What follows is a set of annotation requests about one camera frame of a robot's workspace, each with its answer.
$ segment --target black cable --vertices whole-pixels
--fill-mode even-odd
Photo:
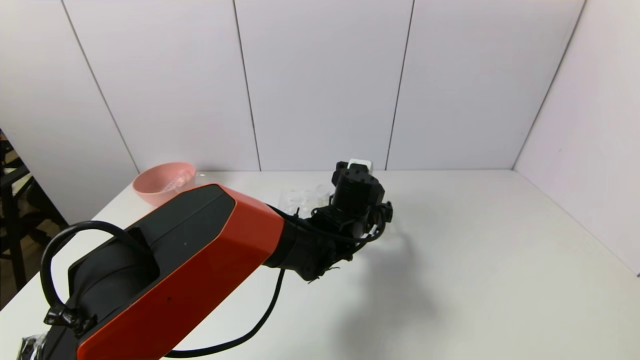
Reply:
[[[293,216],[293,215],[289,215],[287,213],[285,213],[284,211],[269,205],[269,207],[271,209],[273,209],[273,211],[275,211],[278,215],[280,215],[282,218],[284,218],[285,220],[288,220],[294,224],[297,224],[298,226],[302,227],[303,229],[306,229],[308,231],[311,231],[312,233],[321,235],[323,238],[326,239],[331,239],[331,240],[335,240],[335,241],[339,241],[339,242],[343,242],[343,243],[355,243],[355,244],[360,244],[360,243],[370,243],[374,240],[377,240],[380,236],[382,236],[382,232],[384,231],[385,228],[385,221],[382,220],[379,224],[378,224],[378,229],[376,230],[376,233],[374,235],[369,235],[366,238],[350,238],[347,236],[340,236],[340,235],[336,235],[333,233],[328,233],[326,231],[322,231],[318,228],[316,228],[315,226],[311,225],[310,223],[308,223],[306,220]]]
[[[267,311],[262,315],[262,318],[258,323],[251,329],[250,332],[247,332],[244,336],[239,337],[238,339],[228,341],[226,343],[222,343],[219,345],[215,345],[212,347],[199,348],[194,350],[171,350],[165,357],[170,357],[172,359],[186,359],[188,357],[198,357],[215,354],[217,352],[221,352],[224,350],[228,350],[232,347],[236,347],[245,341],[251,339],[253,335],[255,335],[258,330],[264,325],[264,323],[271,315],[273,308],[276,306],[276,301],[278,301],[278,295],[280,294],[280,287],[282,287],[282,279],[284,278],[284,269],[280,269],[280,274],[278,275],[278,281],[276,282],[276,288],[273,292],[273,297],[271,298],[271,303],[269,307],[267,307]]]
[[[60,233],[51,239],[47,247],[44,249],[42,261],[40,263],[40,282],[42,283],[42,291],[44,292],[44,297],[52,308],[70,310],[62,300],[60,300],[58,293],[56,293],[56,288],[53,285],[53,278],[51,277],[51,261],[53,260],[53,256],[58,252],[58,248],[64,244],[65,240],[69,236],[89,229],[107,232],[136,250],[143,251],[145,253],[148,252],[148,249],[146,249],[129,233],[104,221],[83,221],[60,231]]]

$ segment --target transparent plastic bag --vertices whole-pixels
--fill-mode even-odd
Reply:
[[[17,360],[42,360],[44,356],[44,341],[47,334],[40,334],[22,338]]]
[[[326,185],[318,185],[315,188],[283,189],[280,193],[278,209],[293,215],[300,208],[298,215],[301,218],[308,218],[313,209],[329,204],[332,190],[332,187]]]

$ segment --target white object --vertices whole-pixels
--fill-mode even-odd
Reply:
[[[330,176],[223,172],[196,179],[224,181],[276,204],[281,187]],[[640,359],[640,280],[520,175],[376,177],[394,204],[385,234],[311,284],[288,273],[258,335],[211,359]],[[151,209],[128,187],[96,219],[125,227]],[[56,255],[53,277],[63,299],[68,266],[108,238],[84,232]],[[177,348],[244,335],[267,308],[277,275],[261,266]],[[0,311],[1,359],[15,359],[23,336],[47,330],[47,309],[34,277]]]
[[[640,273],[640,2],[589,0],[516,170]]]
[[[386,162],[411,6],[236,1],[263,170]]]
[[[0,44],[0,127],[67,222],[94,216],[138,172],[62,3],[0,1]]]
[[[387,168],[511,168],[581,6],[415,0]]]
[[[65,4],[140,171],[259,169],[233,0]]]

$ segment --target panel seam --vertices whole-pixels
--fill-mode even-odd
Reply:
[[[518,151],[518,156],[516,156],[516,160],[513,162],[513,166],[511,166],[511,169],[514,170],[514,171],[516,169],[516,164],[518,163],[518,160],[520,159],[520,157],[522,155],[522,151],[524,150],[524,147],[527,144],[527,141],[529,140],[529,137],[531,136],[531,132],[533,130],[533,127],[536,125],[536,122],[538,121],[538,117],[540,117],[540,113],[542,112],[542,107],[544,107],[545,101],[547,101],[547,97],[549,96],[549,93],[551,92],[551,88],[554,86],[554,82],[556,81],[556,77],[558,75],[558,72],[560,71],[560,68],[562,67],[562,63],[564,62],[564,57],[566,56],[566,53],[569,50],[569,47],[571,46],[571,41],[573,40],[573,36],[575,34],[575,30],[578,28],[578,23],[580,23],[580,19],[582,18],[582,12],[584,11],[584,7],[587,4],[587,1],[588,0],[583,0],[583,2],[582,2],[582,7],[580,8],[580,13],[578,14],[578,18],[576,19],[575,24],[573,25],[573,30],[571,31],[571,35],[569,36],[569,41],[567,41],[566,46],[564,47],[564,52],[562,53],[562,57],[560,57],[560,62],[558,63],[558,66],[556,68],[556,72],[554,73],[554,77],[552,77],[551,83],[549,83],[549,87],[547,88],[547,92],[545,93],[544,98],[542,98],[542,102],[540,103],[540,107],[538,108],[538,112],[536,113],[536,116],[533,118],[533,122],[531,123],[531,126],[529,127],[529,132],[527,133],[527,136],[524,138],[524,141],[522,142],[522,146],[520,147],[520,151]]]
[[[234,4],[234,16],[236,17],[236,30],[238,33],[238,45],[240,45],[240,58],[242,59],[242,70],[244,72],[244,87],[246,88],[246,98],[249,100],[249,114],[251,116],[251,127],[253,128],[253,141],[255,142],[255,153],[258,157],[258,170],[262,171],[262,163],[260,162],[260,150],[258,148],[258,135],[255,132],[255,121],[253,120],[253,106],[251,105],[251,94],[249,92],[249,80],[246,76],[246,65],[244,63],[244,51],[242,47],[242,37],[240,36],[240,22],[238,21],[238,12],[236,9],[236,0],[232,0]]]
[[[93,68],[91,68],[91,64],[89,63],[89,59],[86,57],[86,53],[84,52],[84,48],[82,47],[82,43],[80,43],[80,38],[78,37],[78,34],[76,32],[76,28],[74,27],[74,23],[71,21],[71,16],[69,16],[69,11],[67,10],[67,6],[65,5],[64,0],[60,0],[60,3],[62,4],[62,8],[65,10],[65,14],[67,15],[67,20],[69,21],[69,25],[71,26],[71,31],[73,31],[74,36],[76,38],[76,42],[78,43],[78,46],[80,47],[80,51],[82,52],[82,55],[84,57],[84,62],[86,62],[86,66],[89,68],[89,72],[91,72],[91,77],[93,78],[93,82],[95,82],[95,86],[98,88],[98,92],[100,92],[100,97],[102,98],[102,101],[104,102],[104,105],[107,108],[107,111],[109,111],[109,116],[111,117],[111,120],[113,121],[113,124],[116,127],[116,130],[118,131],[118,134],[120,135],[120,139],[122,139],[122,143],[124,144],[125,149],[127,150],[127,154],[129,154],[129,157],[131,158],[131,162],[133,163],[133,166],[136,168],[136,171],[138,173],[140,173],[140,169],[138,168],[138,164],[136,164],[136,160],[134,160],[133,155],[131,154],[131,150],[129,150],[129,146],[127,145],[127,142],[124,140],[124,136],[122,136],[122,131],[120,130],[120,126],[118,126],[118,123],[116,122],[116,119],[113,116],[113,112],[111,111],[111,108],[109,107],[109,103],[107,102],[107,99],[104,97],[104,93],[102,92],[102,88],[100,87],[100,84],[98,83],[98,79],[95,77],[95,73],[93,72]]]
[[[385,170],[389,166],[389,154],[391,153],[391,139],[394,137],[394,126],[396,125],[396,113],[398,111],[398,100],[400,99],[400,86],[402,85],[402,75],[404,73],[404,63],[406,61],[406,49],[409,46],[409,35],[411,34],[411,21],[413,21],[413,8],[415,0],[411,3],[411,14],[409,14],[409,26],[406,30],[406,41],[404,43],[404,54],[402,57],[402,67],[400,68],[400,80],[398,81],[398,91],[396,93],[396,107],[394,108],[394,118],[391,121],[391,133],[389,134],[389,146],[387,147],[387,161],[385,162]]]

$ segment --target black joint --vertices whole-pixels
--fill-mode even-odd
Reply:
[[[391,222],[394,217],[394,207],[391,205],[391,202],[387,201],[384,204],[380,204],[380,211],[382,212],[382,219],[385,222]]]
[[[96,324],[95,316],[84,320],[75,309],[65,306],[54,306],[49,309],[44,323],[51,326],[64,326],[72,329],[76,336],[82,336]]]

